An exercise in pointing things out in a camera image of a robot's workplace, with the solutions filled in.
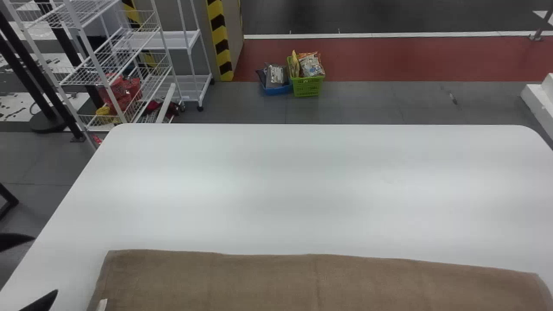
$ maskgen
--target table surface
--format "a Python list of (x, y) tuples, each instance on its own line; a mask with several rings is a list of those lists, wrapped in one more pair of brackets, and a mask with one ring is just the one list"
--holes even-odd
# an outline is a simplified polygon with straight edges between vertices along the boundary
[(536, 272), (553, 152), (521, 126), (121, 125), (0, 292), (84, 310), (111, 249), (331, 253)]

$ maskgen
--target yellow item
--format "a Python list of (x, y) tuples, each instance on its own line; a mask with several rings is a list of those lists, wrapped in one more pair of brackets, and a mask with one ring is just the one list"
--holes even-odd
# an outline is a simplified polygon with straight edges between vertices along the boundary
[(101, 107), (96, 110), (96, 119), (98, 124), (108, 124), (113, 121), (113, 116), (110, 115), (111, 112), (109, 107)]
[(292, 61), (290, 62), (290, 75), (292, 77), (300, 76), (300, 61), (298, 60), (298, 55), (296, 50), (292, 51)]

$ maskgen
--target yellow and black striped post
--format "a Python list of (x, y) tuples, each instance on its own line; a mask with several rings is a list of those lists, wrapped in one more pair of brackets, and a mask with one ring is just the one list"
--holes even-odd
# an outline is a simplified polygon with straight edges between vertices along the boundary
[(134, 0), (121, 0), (125, 15), (129, 19), (132, 28), (140, 28), (140, 16), (138, 15)]
[(228, 33), (225, 25), (225, 14), (221, 0), (206, 0), (207, 15), (211, 24), (211, 38), (217, 54), (217, 67), (221, 74), (221, 81), (232, 81), (231, 51), (228, 47)]
[[(140, 14), (138, 13), (136, 6), (134, 5), (134, 0), (121, 0), (123, 2), (123, 9), (125, 10), (125, 15), (129, 20), (131, 28), (140, 28), (142, 22), (140, 21)], [(140, 57), (143, 58), (143, 61), (151, 68), (155, 68), (157, 63), (155, 62), (153, 56), (145, 50), (140, 54)]]

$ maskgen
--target wire shelf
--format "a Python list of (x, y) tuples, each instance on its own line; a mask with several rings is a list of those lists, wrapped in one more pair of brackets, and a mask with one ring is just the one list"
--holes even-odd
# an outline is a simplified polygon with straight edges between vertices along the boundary
[[(135, 12), (144, 22), (139, 27), (126, 24), (119, 28), (94, 53), (110, 85), (160, 29), (154, 11)], [(56, 74), (56, 78), (63, 77), (61, 85), (103, 84), (90, 57), (76, 68), (57, 66), (55, 71), (59, 73)]]
[[(140, 77), (141, 75), (143, 77), (140, 92), (133, 98), (132, 104), (127, 108), (130, 116), (128, 120), (132, 120), (132, 122), (144, 113), (146, 106), (154, 98), (161, 83), (173, 68), (165, 53), (144, 53), (142, 59), (146, 58), (149, 61), (138, 63), (138, 68), (133, 70), (134, 72), (131, 74), (131, 77)], [(151, 61), (156, 63), (155, 67), (152, 67)]]
[[(127, 80), (140, 78), (139, 91), (134, 94), (130, 104), (123, 111), (124, 118), (127, 122), (137, 122), (141, 118), (147, 104), (154, 98), (161, 83), (167, 78), (171, 72), (172, 66), (169, 58), (165, 53), (141, 53), (138, 55), (137, 65), (127, 77)], [(111, 129), (114, 126), (121, 124), (115, 112), (113, 115), (79, 115), (81, 121), (86, 124), (89, 131), (101, 131)]]
[[(155, 120), (157, 120), (160, 110), (161, 108), (158, 108), (152, 113), (150, 113), (149, 115), (145, 115), (143, 117), (138, 118), (136, 123), (155, 123)], [(171, 117), (171, 119), (167, 117), (163, 117), (162, 123), (171, 123), (172, 120), (173, 120), (173, 117)]]
[[(79, 19), (79, 24), (85, 27), (119, 0), (70, 0), (70, 2)], [(68, 7), (60, 0), (50, 0), (45, 3), (35, 1), (22, 3), (11, 0), (9, 4), (13, 6), (26, 29), (78, 26), (71, 18)]]

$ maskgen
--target red bag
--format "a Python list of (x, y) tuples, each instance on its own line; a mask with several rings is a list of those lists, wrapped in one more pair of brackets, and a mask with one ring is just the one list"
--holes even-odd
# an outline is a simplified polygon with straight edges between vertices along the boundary
[(142, 92), (140, 91), (140, 78), (136, 77), (136, 78), (127, 80), (127, 91), (129, 91), (132, 99), (134, 100), (141, 99)]
[[(107, 78), (110, 79), (115, 74), (107, 74)], [(113, 91), (113, 94), (115, 95), (115, 98), (119, 99), (127, 94), (127, 89), (125, 88), (126, 83), (123, 80), (123, 77), (118, 76), (111, 85), (111, 90)], [(109, 94), (105, 87), (101, 86), (98, 88), (98, 93), (100, 93), (100, 97), (105, 103), (111, 102), (109, 99)]]
[[(121, 111), (125, 111), (127, 109), (127, 107), (129, 106), (129, 104), (131, 103), (132, 101), (132, 98), (130, 95), (125, 95), (123, 97), (121, 97), (120, 99), (117, 100), (117, 103), (119, 105), (119, 108), (121, 108)], [(117, 114), (117, 110), (115, 109), (113, 103), (111, 101), (106, 101), (106, 104), (107, 106), (109, 107), (109, 110), (112, 112), (112, 113), (115, 113)]]

